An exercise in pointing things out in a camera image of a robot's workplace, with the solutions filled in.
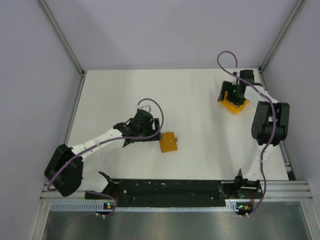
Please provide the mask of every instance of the yellow block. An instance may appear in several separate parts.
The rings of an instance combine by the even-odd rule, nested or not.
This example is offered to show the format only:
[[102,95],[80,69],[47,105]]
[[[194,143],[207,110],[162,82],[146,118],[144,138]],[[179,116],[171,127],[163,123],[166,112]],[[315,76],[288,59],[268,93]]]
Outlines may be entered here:
[[164,133],[161,133],[161,135],[162,135],[162,138],[159,141],[159,143],[160,143],[160,148],[162,153],[178,150],[178,146],[177,146],[178,138],[175,137],[175,133],[173,131],[164,132]]
[[246,104],[249,102],[248,100],[245,100],[242,105],[237,107],[233,103],[231,103],[227,100],[227,96],[228,96],[228,92],[225,91],[223,101],[221,101],[220,103],[223,106],[225,106],[227,109],[229,109],[229,111],[232,112],[233,114],[237,114],[238,112],[240,112],[246,106]]

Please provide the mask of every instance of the purple cable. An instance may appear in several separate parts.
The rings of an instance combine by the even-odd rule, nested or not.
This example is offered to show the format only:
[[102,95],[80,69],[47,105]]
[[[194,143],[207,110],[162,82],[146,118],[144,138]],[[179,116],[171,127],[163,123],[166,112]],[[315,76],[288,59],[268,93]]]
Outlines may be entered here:
[[[110,217],[110,215],[113,214],[115,212],[115,210],[117,209],[117,207],[118,207],[118,203],[117,203],[116,199],[114,197],[110,196],[110,195],[107,195],[107,194],[104,194],[104,193],[100,193],[100,192],[95,192],[95,191],[86,191],[86,193],[103,196],[103,197],[111,199],[111,200],[113,200],[115,202],[115,206],[114,206],[113,210],[106,215],[107,217]],[[53,229],[52,221],[50,221],[50,223],[49,223],[50,231],[54,235],[58,235],[58,234],[62,233],[66,228],[70,227],[72,224],[77,222],[78,220],[82,219],[83,217],[90,216],[90,215],[96,215],[96,213],[89,212],[89,213],[82,214],[82,215],[78,216],[77,218],[75,218],[74,220],[68,222],[63,228],[59,229],[58,231]]]
[[[109,142],[112,142],[112,141],[115,141],[115,140],[121,140],[121,139],[131,139],[131,140],[146,140],[146,139],[151,139],[153,137],[155,137],[158,133],[160,133],[163,125],[164,125],[164,112],[162,111],[162,108],[160,107],[160,105],[153,99],[151,98],[143,98],[141,99],[139,102],[138,102],[138,105],[143,102],[143,101],[151,101],[153,102],[160,110],[161,112],[161,125],[158,129],[158,131],[156,131],[154,134],[150,135],[150,136],[144,136],[144,137],[140,137],[140,136],[119,136],[119,137],[115,137],[115,138],[111,138],[111,139],[107,139],[107,140],[104,140],[102,142],[99,142],[99,145],[103,145],[103,144],[106,144],[106,143],[109,143]],[[50,180],[49,184],[47,185],[47,190],[48,191],[55,191],[56,189],[55,188],[50,188],[51,185],[54,183],[54,181],[57,179],[57,177],[59,176],[59,174],[74,160],[76,159],[77,157],[81,156],[82,154],[85,154],[86,152],[89,152],[90,150],[92,149],[95,149],[97,147],[97,145],[93,145],[91,147],[88,147],[87,149],[79,152],[78,154],[76,154],[75,156],[73,156],[72,158],[70,158],[70,160],[68,160],[57,172],[56,174],[53,176],[53,178]]]
[[273,138],[274,138],[274,136],[275,136],[276,126],[277,126],[277,123],[276,123],[276,121],[277,121],[277,119],[276,119],[276,110],[275,110],[275,106],[274,106],[272,100],[271,100],[268,96],[266,96],[266,95],[264,95],[263,93],[261,93],[261,92],[260,92],[254,85],[252,85],[250,82],[242,79],[242,78],[239,77],[239,76],[236,76],[236,75],[232,74],[231,72],[229,72],[228,70],[226,70],[223,66],[221,66],[220,61],[219,61],[219,58],[220,58],[220,56],[221,56],[222,54],[224,54],[224,53],[231,54],[231,55],[234,57],[234,59],[235,59],[236,68],[238,67],[237,57],[236,57],[236,55],[235,55],[233,52],[231,52],[231,51],[222,51],[222,52],[219,53],[218,57],[216,58],[216,61],[217,61],[218,65],[219,65],[219,67],[220,67],[223,71],[225,71],[227,74],[229,74],[229,75],[237,78],[238,80],[244,82],[245,84],[247,84],[248,86],[250,86],[251,88],[253,88],[260,96],[262,96],[263,98],[265,98],[265,99],[270,103],[271,112],[272,112],[272,132],[271,132],[271,136],[270,136],[268,142],[266,143],[266,145],[264,146],[264,148],[262,149],[261,154],[260,154],[260,170],[261,170],[261,175],[262,175],[263,183],[264,183],[263,193],[262,193],[262,196],[261,196],[259,202],[258,202],[257,205],[255,206],[255,208],[252,210],[252,212],[250,212],[250,213],[248,214],[248,216],[251,216],[251,215],[260,207],[260,205],[261,205],[261,203],[262,203],[262,201],[263,201],[263,199],[264,199],[264,197],[265,197],[265,195],[266,195],[266,191],[267,191],[267,180],[266,180],[266,176],[265,176],[265,172],[264,172],[264,163],[263,163],[263,160],[264,160],[265,150],[266,150],[267,147],[271,144],[271,142],[272,142],[272,140],[273,140]]

